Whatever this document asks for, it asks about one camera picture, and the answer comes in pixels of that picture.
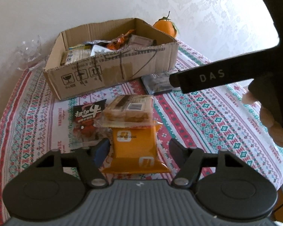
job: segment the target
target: orange fruit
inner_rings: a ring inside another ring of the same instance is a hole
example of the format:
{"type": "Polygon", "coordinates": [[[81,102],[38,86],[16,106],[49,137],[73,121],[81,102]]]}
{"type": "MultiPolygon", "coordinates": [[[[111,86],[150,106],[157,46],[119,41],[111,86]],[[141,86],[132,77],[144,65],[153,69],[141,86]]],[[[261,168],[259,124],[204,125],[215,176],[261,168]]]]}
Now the orange fruit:
{"type": "Polygon", "coordinates": [[[178,29],[175,26],[175,24],[170,19],[168,19],[169,16],[170,16],[170,11],[167,17],[162,17],[161,19],[159,19],[157,22],[155,22],[153,27],[175,38],[178,29]]]}

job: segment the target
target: tablecloth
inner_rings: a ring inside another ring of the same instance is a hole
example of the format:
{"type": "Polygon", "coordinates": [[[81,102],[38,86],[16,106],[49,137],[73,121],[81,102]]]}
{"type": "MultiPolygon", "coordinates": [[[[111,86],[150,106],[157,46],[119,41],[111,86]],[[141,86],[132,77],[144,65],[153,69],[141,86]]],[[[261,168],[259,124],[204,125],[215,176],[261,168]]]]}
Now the tablecloth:
{"type": "MultiPolygon", "coordinates": [[[[177,70],[208,63],[203,55],[183,42],[177,57],[177,70]]],[[[276,188],[283,183],[283,149],[274,145],[259,121],[258,103],[241,103],[245,90],[238,84],[215,87],[190,94],[175,91],[155,97],[154,117],[164,126],[158,131],[158,155],[170,174],[115,175],[115,178],[171,180],[178,167],[170,156],[168,142],[176,138],[186,147],[199,147],[217,153],[228,149],[245,161],[276,188]]],[[[66,101],[55,99],[41,70],[24,72],[14,88],[0,122],[0,225],[9,217],[2,201],[8,181],[50,149],[70,151],[72,107],[107,99],[119,94],[144,94],[140,79],[66,101]]],[[[108,157],[104,166],[109,165],[108,157]]],[[[65,170],[76,175],[76,170],[65,170]]],[[[204,168],[201,177],[214,172],[204,168]]],[[[110,180],[113,175],[106,174],[110,180]]]]}

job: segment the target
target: screw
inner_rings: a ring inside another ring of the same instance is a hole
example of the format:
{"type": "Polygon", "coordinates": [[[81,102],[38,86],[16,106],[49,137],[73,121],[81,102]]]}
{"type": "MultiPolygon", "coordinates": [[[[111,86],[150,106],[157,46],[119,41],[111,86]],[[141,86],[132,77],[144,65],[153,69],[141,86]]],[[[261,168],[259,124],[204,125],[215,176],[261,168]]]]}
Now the screw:
{"type": "Polygon", "coordinates": [[[102,186],[106,185],[106,183],[107,182],[102,178],[95,178],[91,181],[91,184],[93,186],[96,186],[96,187],[102,187],[102,186]]]}
{"type": "Polygon", "coordinates": [[[178,186],[185,186],[185,185],[188,185],[189,180],[187,180],[184,177],[178,177],[174,180],[174,183],[178,186]]]}

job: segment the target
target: red and green pattern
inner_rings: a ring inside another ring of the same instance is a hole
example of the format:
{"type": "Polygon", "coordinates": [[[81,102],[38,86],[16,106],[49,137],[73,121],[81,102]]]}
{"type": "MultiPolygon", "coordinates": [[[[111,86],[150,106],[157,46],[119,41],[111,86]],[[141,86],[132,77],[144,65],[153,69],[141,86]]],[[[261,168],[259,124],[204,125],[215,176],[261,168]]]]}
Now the red and green pattern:
{"type": "MultiPolygon", "coordinates": [[[[177,70],[208,63],[194,49],[179,42],[177,70]]],[[[154,117],[164,126],[158,131],[158,155],[170,174],[109,175],[107,179],[171,180],[178,167],[168,150],[176,138],[186,147],[199,147],[216,153],[226,148],[268,178],[275,187],[283,183],[283,149],[274,145],[259,121],[260,105],[241,103],[244,89],[238,84],[216,87],[190,94],[176,91],[155,97],[154,117]]],[[[0,122],[0,225],[9,217],[2,202],[4,186],[19,172],[50,149],[69,152],[72,139],[72,107],[107,99],[119,94],[144,94],[140,80],[134,80],[86,96],[55,100],[41,71],[24,72],[6,106],[0,122]]],[[[111,154],[104,166],[111,162],[111,154]]],[[[75,169],[65,169],[77,176],[75,169]]],[[[203,169],[206,176],[214,169],[203,169]]]]}

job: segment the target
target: cardboard box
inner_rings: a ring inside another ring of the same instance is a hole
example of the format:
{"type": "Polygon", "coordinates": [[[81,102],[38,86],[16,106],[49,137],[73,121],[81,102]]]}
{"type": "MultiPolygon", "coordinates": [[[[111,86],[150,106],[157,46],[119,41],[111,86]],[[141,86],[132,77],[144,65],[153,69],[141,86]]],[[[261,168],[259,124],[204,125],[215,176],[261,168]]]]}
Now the cardboard box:
{"type": "Polygon", "coordinates": [[[174,68],[177,41],[141,19],[119,19],[81,25],[58,36],[44,68],[44,76],[52,92],[60,100],[111,87],[143,75],[174,68]],[[134,34],[156,39],[157,46],[124,49],[92,56],[61,66],[69,47],[96,39],[112,40],[130,29],[134,34]]]}

